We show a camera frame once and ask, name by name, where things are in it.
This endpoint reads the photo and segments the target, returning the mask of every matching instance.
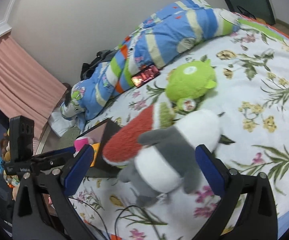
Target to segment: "bolt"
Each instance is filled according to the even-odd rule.
[[[230,169],[230,170],[229,170],[229,173],[230,173],[231,175],[237,175],[237,174],[238,174],[238,171],[237,171],[236,169]]]
[[[267,175],[264,172],[259,173],[260,178],[265,179],[267,178]]]
[[[60,172],[61,172],[61,170],[58,169],[58,168],[52,170],[52,174],[53,174],[53,175],[58,175],[58,174],[60,174]]]
[[[28,172],[24,173],[24,175],[23,175],[24,179],[28,179],[29,177],[30,177],[30,173],[28,173]]]

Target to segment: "smartphone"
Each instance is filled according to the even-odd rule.
[[[135,74],[131,78],[131,80],[134,83],[134,85],[137,88],[139,88],[159,75],[160,75],[160,71],[158,70],[158,68],[155,65],[151,65],[151,66],[145,67],[143,70]]]

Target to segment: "open cardboard box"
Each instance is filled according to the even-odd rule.
[[[99,124],[85,131],[83,134],[79,135],[92,138],[94,143],[100,143],[98,153],[95,157],[94,166],[90,167],[86,173],[86,177],[91,178],[116,178],[119,168],[109,165],[102,158],[102,149],[109,141],[109,139],[117,133],[121,127],[115,122],[111,121],[109,118],[103,120]]]

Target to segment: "floral bed sheet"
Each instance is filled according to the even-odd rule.
[[[272,38],[242,25],[230,36],[215,38],[194,47],[141,88],[112,99],[86,130],[111,118],[126,125],[154,102],[167,101],[164,90],[170,72],[193,60],[211,59],[218,86],[197,100],[197,109],[210,109],[220,116],[222,136],[216,156],[242,174],[265,172],[270,180],[278,217],[289,211],[289,40]],[[178,112],[177,118],[185,112]],[[136,192],[129,183],[116,179],[85,178],[75,197],[89,203],[104,219],[110,234],[120,210],[133,204]],[[245,198],[241,196],[225,231],[234,226]],[[202,176],[192,195],[182,188],[165,203],[147,208],[161,240],[189,240],[210,217],[219,198]],[[87,224],[104,230],[98,215],[87,205],[72,200]],[[137,208],[126,210],[117,222],[122,239],[153,240],[155,231]]]

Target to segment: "pink curtain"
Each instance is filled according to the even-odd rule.
[[[39,139],[65,90],[10,34],[0,38],[0,109],[7,117],[33,119]]]

